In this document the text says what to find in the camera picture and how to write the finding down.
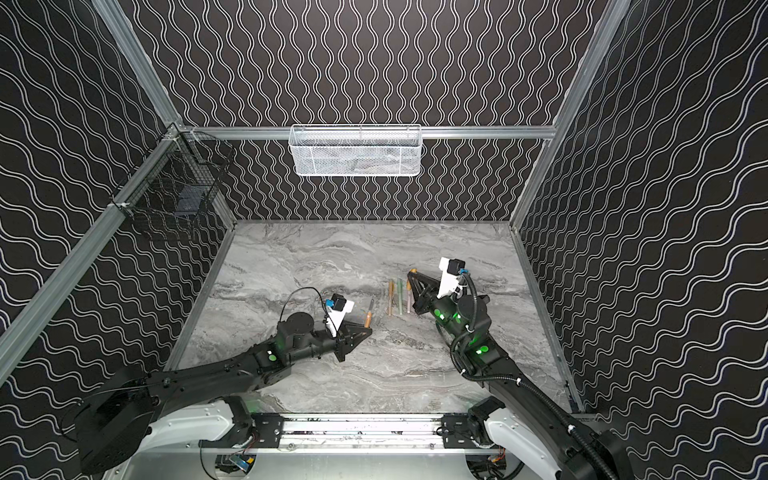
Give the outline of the orange pen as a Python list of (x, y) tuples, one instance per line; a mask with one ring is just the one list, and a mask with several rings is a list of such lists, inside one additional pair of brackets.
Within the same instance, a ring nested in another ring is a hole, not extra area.
[(388, 280), (387, 285), (387, 315), (391, 317), (393, 315), (393, 302), (395, 293), (395, 282), (392, 279)]
[(369, 304), (368, 304), (368, 308), (367, 308), (367, 310), (365, 312), (365, 323), (364, 323), (364, 327), (365, 328), (368, 328), (368, 329), (371, 328), (371, 324), (372, 324), (372, 320), (373, 320), (373, 315), (374, 315), (374, 309), (375, 309), (375, 303), (376, 303), (376, 298), (372, 297), (370, 302), (369, 302)]

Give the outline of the green pen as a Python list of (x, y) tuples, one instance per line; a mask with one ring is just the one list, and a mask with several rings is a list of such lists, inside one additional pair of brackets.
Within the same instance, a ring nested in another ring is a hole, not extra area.
[(397, 292), (396, 292), (396, 308), (398, 316), (402, 316), (404, 312), (404, 282), (402, 278), (397, 279)]

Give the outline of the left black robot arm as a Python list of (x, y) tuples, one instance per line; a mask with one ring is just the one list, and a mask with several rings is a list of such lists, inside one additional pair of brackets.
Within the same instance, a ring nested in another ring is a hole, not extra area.
[(84, 398), (74, 416), (80, 471), (101, 474), (128, 460), (150, 425), (177, 410), (274, 385), (303, 359), (332, 353), (342, 362), (371, 334), (355, 322), (335, 334), (316, 330), (312, 316), (296, 312), (274, 335), (225, 360), (154, 373), (125, 367)]

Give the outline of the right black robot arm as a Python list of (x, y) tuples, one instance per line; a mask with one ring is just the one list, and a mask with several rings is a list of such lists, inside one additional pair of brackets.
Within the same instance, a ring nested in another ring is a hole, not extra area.
[(498, 446), (541, 479), (631, 479), (626, 448), (543, 392), (493, 337), (489, 298), (461, 270), (439, 280), (411, 271), (415, 313), (429, 314), (446, 335), (451, 362), (467, 381), (488, 390), (476, 404), (474, 443)]

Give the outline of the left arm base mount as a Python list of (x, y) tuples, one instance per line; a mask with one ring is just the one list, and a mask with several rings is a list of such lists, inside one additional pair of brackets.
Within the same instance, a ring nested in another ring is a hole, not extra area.
[(200, 440), (198, 446), (213, 448), (277, 448), (285, 418), (277, 413), (254, 413), (249, 420), (237, 420), (218, 440)]

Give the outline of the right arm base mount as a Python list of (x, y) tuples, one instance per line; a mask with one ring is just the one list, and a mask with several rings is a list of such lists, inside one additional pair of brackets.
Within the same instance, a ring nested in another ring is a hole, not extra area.
[(446, 449), (507, 448), (526, 427), (516, 417), (509, 415), (490, 416), (482, 419), (469, 414), (446, 414), (434, 430)]

